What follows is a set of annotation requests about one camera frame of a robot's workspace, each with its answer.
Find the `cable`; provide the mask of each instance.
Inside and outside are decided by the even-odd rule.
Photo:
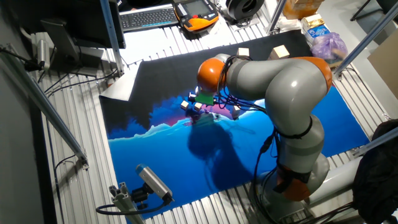
[[[322,221],[324,219],[325,220],[322,221],[321,224],[325,224],[328,221],[330,221],[337,214],[339,214],[341,212],[344,212],[344,211],[347,211],[347,210],[349,210],[351,208],[352,208],[352,202],[347,203],[346,205],[344,205],[344,206],[342,206],[340,208],[336,208],[333,211],[330,211],[330,212],[328,212],[328,213],[326,213],[324,215],[321,215],[319,217],[316,217],[316,218],[307,217],[307,218],[305,218],[303,220],[300,220],[300,221],[297,221],[297,222],[293,222],[291,224],[316,224],[316,223],[318,223],[318,222],[320,222],[320,221]]]
[[[248,27],[250,25],[250,22],[251,22],[251,18],[245,18],[245,19],[238,21],[235,25],[238,28],[243,28],[243,27]]]
[[[52,53],[51,53],[51,56],[50,56],[50,63],[51,63],[52,57],[54,56],[54,53],[55,53],[55,46],[54,46],[54,48],[52,49]],[[44,70],[43,73],[40,75],[39,79],[37,80],[37,83],[40,83],[40,81],[43,79],[44,75],[45,75],[45,70]]]
[[[16,58],[19,58],[19,59],[23,60],[24,62],[26,62],[26,63],[28,63],[28,64],[31,64],[32,66],[35,66],[35,67],[37,67],[37,68],[40,68],[40,67],[41,67],[39,64],[33,63],[33,62],[31,62],[30,60],[27,60],[26,58],[19,56],[18,54],[14,54],[14,53],[12,53],[11,51],[7,50],[6,48],[0,48],[0,52],[4,52],[4,53],[7,53],[7,54],[9,54],[9,55],[12,55],[12,56],[14,56],[14,57],[16,57]]]
[[[24,28],[20,27],[19,29],[21,30],[21,33],[22,33],[23,36],[25,36],[25,37],[28,38],[29,40],[32,40],[32,37],[30,36],[30,34],[28,34],[28,33],[26,32],[26,30],[25,30]]]
[[[62,160],[55,166],[54,171],[57,170],[58,166],[61,165],[61,163],[62,163],[63,161],[65,161],[65,160],[67,160],[67,159],[70,159],[70,158],[73,158],[75,155],[76,155],[76,154],[74,154],[73,156],[66,157],[66,158],[62,159]]]
[[[109,75],[106,75],[106,76],[104,76],[104,77],[102,77],[102,78],[95,78],[95,79],[93,79],[93,80],[88,80],[88,81],[84,81],[84,82],[79,82],[79,83],[75,83],[75,84],[71,84],[71,85],[67,85],[67,86],[62,86],[62,87],[60,87],[60,88],[57,88],[57,89],[55,89],[54,91],[51,91],[51,93],[49,94],[49,96],[52,96],[54,93],[56,93],[56,92],[58,92],[58,91],[60,91],[60,90],[62,90],[62,89],[64,89],[64,88],[68,88],[68,87],[71,87],[71,86],[75,86],[75,85],[80,85],[80,84],[84,84],[84,83],[88,83],[88,82],[93,82],[93,81],[98,81],[98,80],[102,80],[102,79],[105,79],[105,78],[108,78],[108,77],[110,77],[111,75],[113,75],[113,74],[115,74],[117,72],[117,69],[115,69],[115,71],[113,71],[112,73],[110,73]]]
[[[275,140],[275,143],[276,143],[276,146],[277,146],[277,149],[278,149],[279,145],[276,142],[276,139],[277,139],[277,131],[276,131],[276,128],[274,128],[274,130],[272,131],[272,134],[267,137],[267,139],[264,141],[264,144],[260,148],[259,155],[257,156],[256,166],[254,168],[254,177],[253,177],[253,180],[252,180],[252,183],[251,183],[252,191],[254,192],[254,201],[256,203],[257,208],[260,210],[262,215],[264,217],[266,217],[268,219],[268,221],[271,222],[272,224],[278,224],[278,222],[275,221],[269,215],[269,212],[267,211],[267,209],[262,206],[262,203],[260,202],[260,199],[258,197],[256,183],[257,183],[257,170],[258,170],[258,166],[259,166],[259,163],[260,163],[261,155],[263,155],[265,152],[268,151],[268,149],[270,148],[270,146],[272,145],[274,140]],[[266,174],[266,176],[264,177],[265,182],[264,182],[264,184],[262,184],[263,186],[266,186],[268,180],[275,173],[275,171],[276,171],[276,167],[274,169],[272,169],[268,174]]]
[[[109,212],[109,211],[104,211],[102,209],[104,208],[112,208],[112,207],[116,207],[115,205],[102,205],[99,206],[98,208],[95,209],[96,212],[98,212],[99,214],[103,214],[103,215],[141,215],[141,214],[147,214],[150,212],[156,212],[158,210],[160,210],[161,208],[163,208],[164,206],[168,205],[167,202],[163,202],[162,205],[160,205],[159,207],[156,208],[152,208],[152,209],[147,209],[147,210],[143,210],[143,211],[134,211],[134,212]]]
[[[58,81],[56,81],[53,85],[51,85],[48,89],[46,89],[45,91],[44,91],[44,93],[46,93],[46,92],[48,92],[51,88],[53,88],[57,83],[59,83],[61,80],[63,80],[65,77],[67,77],[69,75],[69,73],[68,74],[66,74],[66,75],[64,75],[62,78],[60,78]]]
[[[126,62],[126,60],[122,57],[122,55],[120,55],[120,57],[122,58],[123,62],[126,63],[127,68],[130,70],[130,65]]]
[[[226,74],[228,72],[228,69],[233,63],[234,59],[241,59],[241,60],[252,60],[248,56],[242,56],[242,55],[232,55],[228,57],[225,61],[224,67],[221,70],[220,77],[218,79],[218,84],[217,84],[217,104],[220,107],[220,109],[224,109],[226,105],[230,106],[238,106],[240,109],[244,111],[262,111],[263,113],[267,114],[267,111],[265,108],[258,106],[254,103],[244,101],[237,99],[236,97],[232,96],[230,93],[226,93],[226,85],[225,85],[225,80],[226,80]]]

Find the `metal pole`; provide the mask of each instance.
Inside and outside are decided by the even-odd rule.
[[[100,0],[100,2],[101,2],[102,12],[104,14],[106,28],[108,30],[109,39],[111,41],[113,54],[116,61],[116,66],[118,67],[118,72],[123,72],[122,58],[120,56],[118,38],[116,37],[116,31],[113,26],[111,8],[109,7],[109,0]]]
[[[279,20],[279,17],[284,10],[286,1],[287,0],[279,0],[278,5],[276,6],[275,12],[272,15],[271,23],[267,27],[267,30],[266,30],[267,35],[269,35],[270,32],[274,31],[275,26]]]
[[[361,156],[363,154],[365,154],[366,152],[368,152],[369,150],[380,146],[381,144],[384,144],[387,141],[390,141],[391,139],[394,139],[398,137],[398,127],[394,128],[393,130],[387,132],[386,134],[383,134],[382,136],[378,137],[377,139],[367,143],[366,145],[360,147],[359,149],[357,149],[354,153],[353,156],[354,157],[358,157]]]
[[[25,89],[27,94],[33,99],[35,104],[40,108],[47,119],[52,123],[54,128],[61,135],[63,140],[68,144],[70,149],[76,154],[79,160],[83,164],[87,164],[87,157],[85,153],[81,150],[81,147],[73,134],[68,129],[67,125],[62,121],[62,118],[51,105],[49,99],[40,89],[38,84],[33,80],[33,78],[25,71],[21,62],[15,57],[0,53],[0,59],[9,66],[10,71],[14,77],[18,80],[21,86]]]
[[[379,21],[370,33],[355,47],[355,49],[342,61],[340,66],[335,70],[335,76],[340,76],[340,73],[349,65],[366,46],[382,31],[385,26],[398,15],[398,2],[387,12],[386,16]]]

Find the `small cube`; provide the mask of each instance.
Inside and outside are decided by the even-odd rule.
[[[250,54],[249,54],[249,49],[240,47],[240,48],[238,48],[237,55],[240,55],[240,56],[250,56]]]
[[[201,109],[201,103],[195,103],[195,110],[200,111]]]
[[[286,47],[284,45],[274,47],[272,49],[271,54],[269,55],[268,60],[277,60],[277,59],[282,59],[282,58],[288,58],[289,57],[289,52],[287,51]]]
[[[241,113],[241,109],[238,106],[234,106],[232,109],[231,116],[234,120],[236,120]]]
[[[189,105],[188,102],[186,102],[185,100],[182,101],[182,103],[181,103],[181,109],[186,110],[186,109],[188,108],[188,105]]]

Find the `monitor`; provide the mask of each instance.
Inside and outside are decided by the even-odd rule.
[[[100,0],[7,2],[28,33],[47,32],[50,36],[57,48],[51,70],[96,75],[103,51],[95,48],[112,47]],[[119,48],[126,48],[117,0],[109,0],[109,7]]]

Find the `plastic bag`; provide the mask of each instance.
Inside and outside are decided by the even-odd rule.
[[[314,57],[330,60],[342,59],[348,53],[346,44],[335,32],[315,38],[311,52]]]

